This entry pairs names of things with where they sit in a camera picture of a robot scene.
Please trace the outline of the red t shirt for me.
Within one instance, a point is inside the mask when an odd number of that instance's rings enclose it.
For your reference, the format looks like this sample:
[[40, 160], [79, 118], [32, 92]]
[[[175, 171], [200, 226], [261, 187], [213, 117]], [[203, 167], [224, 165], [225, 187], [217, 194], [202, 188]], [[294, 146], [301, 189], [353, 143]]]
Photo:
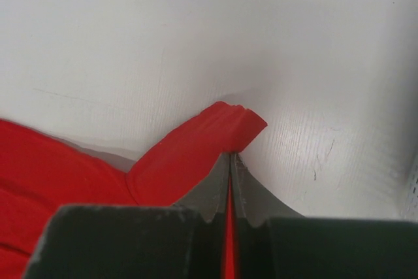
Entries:
[[1, 277], [22, 277], [60, 206], [171, 205], [209, 174], [221, 154], [242, 152], [265, 127], [254, 111], [219, 101], [173, 129], [123, 172], [2, 120]]

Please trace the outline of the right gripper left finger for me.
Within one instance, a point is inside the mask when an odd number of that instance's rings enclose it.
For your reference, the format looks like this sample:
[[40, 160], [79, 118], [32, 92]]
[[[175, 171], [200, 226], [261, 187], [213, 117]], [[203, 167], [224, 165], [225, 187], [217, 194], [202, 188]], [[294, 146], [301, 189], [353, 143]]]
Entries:
[[171, 206], [67, 205], [25, 278], [223, 278], [231, 157]]

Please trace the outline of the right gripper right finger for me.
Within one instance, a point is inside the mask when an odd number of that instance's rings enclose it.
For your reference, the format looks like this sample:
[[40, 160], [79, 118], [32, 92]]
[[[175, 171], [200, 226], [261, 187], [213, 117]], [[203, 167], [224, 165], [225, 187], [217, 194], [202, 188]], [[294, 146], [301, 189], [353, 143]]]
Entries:
[[234, 270], [238, 278], [416, 278], [417, 224], [308, 218], [231, 156]]

